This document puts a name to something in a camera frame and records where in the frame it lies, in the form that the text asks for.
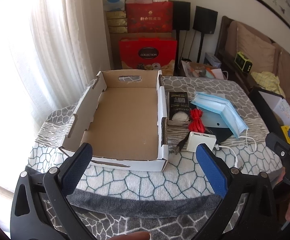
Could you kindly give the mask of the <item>person's left hand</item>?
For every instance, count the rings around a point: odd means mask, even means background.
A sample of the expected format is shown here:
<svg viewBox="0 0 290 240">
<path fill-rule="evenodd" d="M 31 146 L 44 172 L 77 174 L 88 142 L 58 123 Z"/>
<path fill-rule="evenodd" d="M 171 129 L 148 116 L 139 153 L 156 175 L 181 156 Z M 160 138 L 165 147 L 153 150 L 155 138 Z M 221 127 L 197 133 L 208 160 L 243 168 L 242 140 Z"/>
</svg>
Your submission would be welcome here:
<svg viewBox="0 0 290 240">
<path fill-rule="evenodd" d="M 151 235 L 147 231 L 138 231 L 129 234 L 111 237 L 109 240 L 150 240 Z"/>
</svg>

